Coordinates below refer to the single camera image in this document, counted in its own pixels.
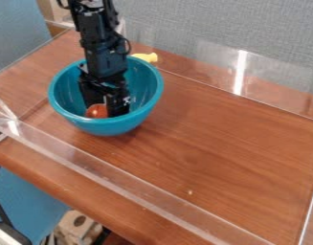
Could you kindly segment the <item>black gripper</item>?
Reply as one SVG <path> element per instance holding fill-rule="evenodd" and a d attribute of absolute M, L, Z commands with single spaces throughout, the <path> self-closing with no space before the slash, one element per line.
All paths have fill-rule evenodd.
<path fill-rule="evenodd" d="M 130 110 L 129 84 L 125 73 L 129 69 L 126 60 L 106 60 L 93 64 L 89 60 L 78 65 L 79 90 L 86 107 L 104 103 L 106 96 L 108 116 L 124 116 Z"/>

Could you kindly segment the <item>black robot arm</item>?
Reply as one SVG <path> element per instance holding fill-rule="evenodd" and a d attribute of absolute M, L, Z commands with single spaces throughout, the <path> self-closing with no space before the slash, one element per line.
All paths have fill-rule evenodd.
<path fill-rule="evenodd" d="M 101 104 L 110 118 L 124 116 L 130 108 L 125 78 L 130 43 L 117 32 L 120 19 L 113 0 L 69 0 L 69 9 L 86 57 L 78 65 L 86 108 Z"/>

